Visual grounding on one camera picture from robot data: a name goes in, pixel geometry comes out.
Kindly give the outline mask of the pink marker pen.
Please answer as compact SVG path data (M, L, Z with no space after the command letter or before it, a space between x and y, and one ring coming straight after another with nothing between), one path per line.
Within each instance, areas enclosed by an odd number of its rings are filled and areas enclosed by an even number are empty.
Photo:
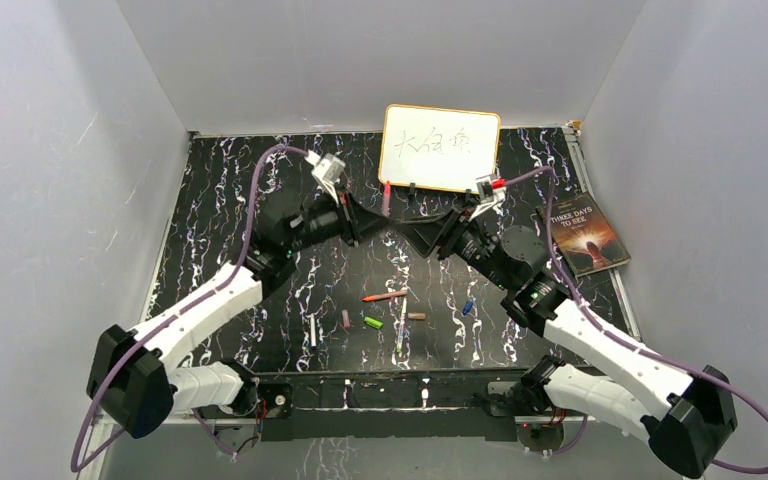
M386 181L383 188L381 213L385 217L390 216L391 183Z

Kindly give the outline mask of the orange marker pen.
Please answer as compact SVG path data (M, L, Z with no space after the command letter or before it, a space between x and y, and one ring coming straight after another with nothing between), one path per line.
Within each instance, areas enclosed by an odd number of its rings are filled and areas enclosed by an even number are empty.
M407 293L408 293L407 290L398 290L398 291L392 291L392 292L368 295L368 296L366 296L366 297L364 297L362 299L362 302L364 302L364 303L372 303L372 302L391 300L391 299L395 299L395 298L404 297L404 296L407 295Z

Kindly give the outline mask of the green white pen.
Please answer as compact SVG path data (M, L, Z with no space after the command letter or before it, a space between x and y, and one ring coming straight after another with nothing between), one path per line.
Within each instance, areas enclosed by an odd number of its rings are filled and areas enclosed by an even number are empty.
M408 309L408 299L404 297L401 304L399 323L398 323L398 328L396 333L396 353L398 355L401 355L403 350L405 325L407 321L407 309Z

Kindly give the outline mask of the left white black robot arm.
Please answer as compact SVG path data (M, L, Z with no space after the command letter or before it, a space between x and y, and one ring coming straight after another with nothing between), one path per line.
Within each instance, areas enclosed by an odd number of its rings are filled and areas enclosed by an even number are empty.
M99 338L87 393L132 438L147 436L172 414L209 406L249 416L258 381L230 360L184 367L196 346L279 289L295 272L297 253L341 238L356 246L390 224L349 193L322 195L297 213L264 218L246 234L247 251L162 314L131 330L114 325Z

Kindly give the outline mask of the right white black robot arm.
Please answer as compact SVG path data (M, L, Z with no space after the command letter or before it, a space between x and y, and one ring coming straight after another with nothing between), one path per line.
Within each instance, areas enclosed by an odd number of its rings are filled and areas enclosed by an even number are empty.
M399 222L396 230L424 257L461 258L504 290L501 305L517 325L598 371L592 375L545 355L505 392L488 390L497 408L592 416L640 439L663 464L693 479L703 476L736 430L727 390L654 360L645 345L579 307L549 272L548 249L532 229L515 225L494 235L466 213L451 211Z

